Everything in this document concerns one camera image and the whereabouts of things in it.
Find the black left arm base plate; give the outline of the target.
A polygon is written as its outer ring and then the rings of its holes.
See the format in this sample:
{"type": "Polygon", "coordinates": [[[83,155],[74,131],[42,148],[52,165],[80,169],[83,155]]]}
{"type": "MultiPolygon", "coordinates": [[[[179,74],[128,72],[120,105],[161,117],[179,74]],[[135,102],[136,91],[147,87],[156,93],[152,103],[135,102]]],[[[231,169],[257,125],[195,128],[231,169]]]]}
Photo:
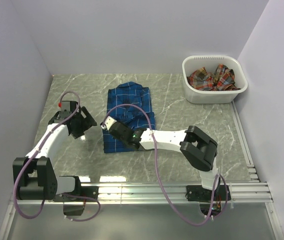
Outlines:
{"type": "MultiPolygon", "coordinates": [[[[77,197],[89,197],[97,200],[99,194],[98,186],[82,186],[79,190],[75,190],[73,192],[68,192],[69,195],[77,196],[77,197]]],[[[54,202],[81,202],[86,199],[65,196],[64,194],[56,195],[53,199],[54,202]]]]}

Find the blue plaid long sleeve shirt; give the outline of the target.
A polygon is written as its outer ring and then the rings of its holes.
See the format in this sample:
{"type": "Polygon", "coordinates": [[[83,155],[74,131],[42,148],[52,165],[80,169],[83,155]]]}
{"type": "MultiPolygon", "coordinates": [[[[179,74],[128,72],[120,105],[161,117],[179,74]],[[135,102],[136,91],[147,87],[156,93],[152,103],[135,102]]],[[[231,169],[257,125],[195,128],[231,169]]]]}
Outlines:
{"type": "Polygon", "coordinates": [[[156,129],[150,89],[133,81],[108,90],[106,114],[134,131],[156,129]]]}

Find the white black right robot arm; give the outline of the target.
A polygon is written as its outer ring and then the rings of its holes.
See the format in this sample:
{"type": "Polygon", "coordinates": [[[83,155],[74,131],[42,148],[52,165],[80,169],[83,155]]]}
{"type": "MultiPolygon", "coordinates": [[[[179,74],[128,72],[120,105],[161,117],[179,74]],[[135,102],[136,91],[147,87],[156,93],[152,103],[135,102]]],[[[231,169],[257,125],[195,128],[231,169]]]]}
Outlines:
{"type": "Polygon", "coordinates": [[[218,144],[200,128],[190,125],[188,129],[175,131],[150,128],[133,130],[112,117],[108,117],[104,125],[104,129],[112,137],[135,151],[158,149],[183,154],[190,165],[200,173],[203,196],[213,200],[220,194],[218,184],[214,183],[218,175],[218,144]]]}

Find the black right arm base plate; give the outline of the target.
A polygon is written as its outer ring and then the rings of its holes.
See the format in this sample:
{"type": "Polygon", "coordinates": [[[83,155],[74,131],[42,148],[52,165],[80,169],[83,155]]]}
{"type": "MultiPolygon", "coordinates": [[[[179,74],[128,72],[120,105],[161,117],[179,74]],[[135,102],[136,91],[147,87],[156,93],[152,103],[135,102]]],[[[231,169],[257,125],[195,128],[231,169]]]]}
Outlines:
{"type": "MultiPolygon", "coordinates": [[[[200,185],[187,185],[185,197],[189,202],[209,203],[211,201],[212,191],[202,188],[200,185]]],[[[223,184],[218,186],[214,191],[213,200],[230,201],[231,193],[229,186],[224,186],[223,184]]]]}

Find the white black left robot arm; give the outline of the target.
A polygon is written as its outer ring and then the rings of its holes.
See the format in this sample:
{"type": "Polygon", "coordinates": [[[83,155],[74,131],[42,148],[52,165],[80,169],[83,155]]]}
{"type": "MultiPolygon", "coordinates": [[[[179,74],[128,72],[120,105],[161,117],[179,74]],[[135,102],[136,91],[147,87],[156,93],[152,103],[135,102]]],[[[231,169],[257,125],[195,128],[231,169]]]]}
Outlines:
{"type": "Polygon", "coordinates": [[[59,125],[76,109],[77,102],[66,102],[49,120],[47,129],[25,157],[17,157],[12,164],[15,198],[17,200],[53,200],[56,195],[65,194],[71,201],[78,201],[83,195],[78,176],[58,176],[53,160],[61,144],[72,136],[78,139],[91,127],[97,125],[88,110],[81,106],[75,115],[59,125]]]}

